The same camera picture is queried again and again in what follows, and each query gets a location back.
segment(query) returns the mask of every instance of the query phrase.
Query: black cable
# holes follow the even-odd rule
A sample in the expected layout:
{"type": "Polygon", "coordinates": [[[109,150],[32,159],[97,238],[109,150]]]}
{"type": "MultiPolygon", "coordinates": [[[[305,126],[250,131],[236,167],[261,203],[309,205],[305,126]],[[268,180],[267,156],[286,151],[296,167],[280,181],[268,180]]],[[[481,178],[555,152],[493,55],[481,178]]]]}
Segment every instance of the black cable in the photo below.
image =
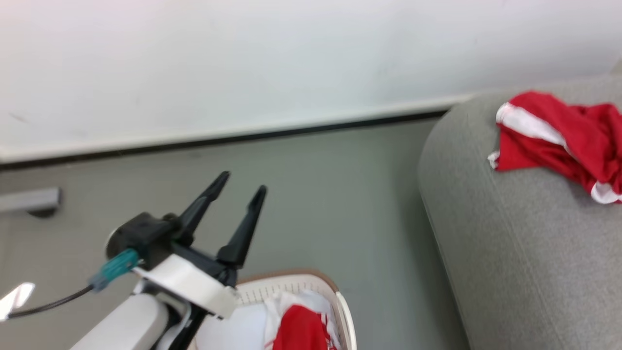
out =
{"type": "Polygon", "coordinates": [[[23,317],[23,316],[29,316],[29,315],[32,315],[32,314],[36,314],[36,313],[40,313],[40,312],[43,312],[43,311],[47,311],[49,309],[53,309],[53,308],[55,308],[57,306],[60,306],[60,305],[66,304],[66,303],[68,303],[68,302],[70,302],[72,300],[75,300],[75,299],[83,296],[84,294],[87,294],[91,290],[93,290],[93,286],[90,285],[90,286],[82,289],[79,292],[76,292],[76,293],[74,293],[74,294],[72,294],[72,295],[70,295],[70,296],[68,296],[66,298],[63,298],[61,300],[54,301],[53,303],[49,303],[47,305],[42,305],[42,306],[39,306],[39,307],[36,307],[36,308],[24,310],[24,311],[17,311],[17,312],[9,313],[8,316],[7,316],[7,319],[18,318],[18,317],[23,317]]]}

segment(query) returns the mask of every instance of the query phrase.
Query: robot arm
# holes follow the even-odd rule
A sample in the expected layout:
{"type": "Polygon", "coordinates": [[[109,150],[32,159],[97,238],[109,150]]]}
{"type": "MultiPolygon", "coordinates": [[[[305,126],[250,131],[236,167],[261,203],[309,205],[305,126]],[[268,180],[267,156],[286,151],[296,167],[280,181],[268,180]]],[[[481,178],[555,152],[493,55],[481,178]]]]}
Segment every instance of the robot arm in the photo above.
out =
{"type": "MultiPolygon", "coordinates": [[[[180,216],[157,219],[143,212],[111,234],[106,257],[112,261],[128,252],[137,255],[132,272],[140,280],[132,295],[72,350],[186,350],[206,316],[231,316],[238,300],[238,270],[244,266],[266,187],[255,193],[242,223],[216,257],[191,248],[194,231],[229,175],[220,174],[180,216]]],[[[91,279],[91,286],[101,290],[114,277],[100,273],[91,279]]]]}

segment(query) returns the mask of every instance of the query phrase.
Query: teal connector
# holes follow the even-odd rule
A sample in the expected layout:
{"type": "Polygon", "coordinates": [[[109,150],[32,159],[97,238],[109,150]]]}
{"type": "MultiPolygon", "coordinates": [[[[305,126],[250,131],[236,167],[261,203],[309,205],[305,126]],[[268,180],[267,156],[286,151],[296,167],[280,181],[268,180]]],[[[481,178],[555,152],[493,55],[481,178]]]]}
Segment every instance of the teal connector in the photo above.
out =
{"type": "Polygon", "coordinates": [[[134,249],[126,249],[108,260],[101,267],[100,272],[89,280],[90,285],[93,286],[93,291],[103,290],[115,278],[130,272],[138,266],[139,259],[138,253],[134,249]]]}

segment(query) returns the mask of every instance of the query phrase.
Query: gray floor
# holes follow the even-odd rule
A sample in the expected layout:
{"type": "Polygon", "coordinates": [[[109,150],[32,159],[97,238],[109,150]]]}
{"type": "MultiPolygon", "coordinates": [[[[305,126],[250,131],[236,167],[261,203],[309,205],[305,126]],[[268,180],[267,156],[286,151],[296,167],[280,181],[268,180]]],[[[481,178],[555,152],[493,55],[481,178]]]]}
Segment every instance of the gray floor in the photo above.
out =
{"type": "MultiPolygon", "coordinates": [[[[0,218],[0,290],[34,281],[32,304],[86,285],[117,225],[179,212],[222,170],[232,177],[199,228],[215,253],[260,184],[269,193],[243,275],[316,268],[350,304],[359,348],[466,349],[416,166],[433,121],[130,156],[0,174],[0,191],[61,186],[50,220],[0,218]]],[[[0,348],[70,348],[128,295],[133,276],[99,295],[0,324],[0,348]]]]}

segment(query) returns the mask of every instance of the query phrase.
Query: white cloth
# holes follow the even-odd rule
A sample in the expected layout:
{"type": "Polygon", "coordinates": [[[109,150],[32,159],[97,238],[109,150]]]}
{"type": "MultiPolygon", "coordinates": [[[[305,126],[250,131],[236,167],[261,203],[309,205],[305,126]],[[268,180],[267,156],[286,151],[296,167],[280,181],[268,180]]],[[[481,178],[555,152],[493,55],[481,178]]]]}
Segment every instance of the white cloth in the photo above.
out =
{"type": "Polygon", "coordinates": [[[266,306],[255,304],[235,309],[228,319],[207,317],[199,328],[198,350],[263,350],[266,306]]]}
{"type": "Polygon", "coordinates": [[[266,335],[264,338],[266,350],[272,349],[272,343],[276,339],[281,319],[292,305],[304,306],[309,310],[322,314],[322,322],[326,325],[328,335],[330,335],[335,347],[339,350],[341,349],[339,330],[333,308],[330,306],[330,302],[322,295],[310,290],[304,290],[298,295],[282,291],[275,293],[272,298],[264,300],[264,303],[266,304],[267,311],[266,335]]]}

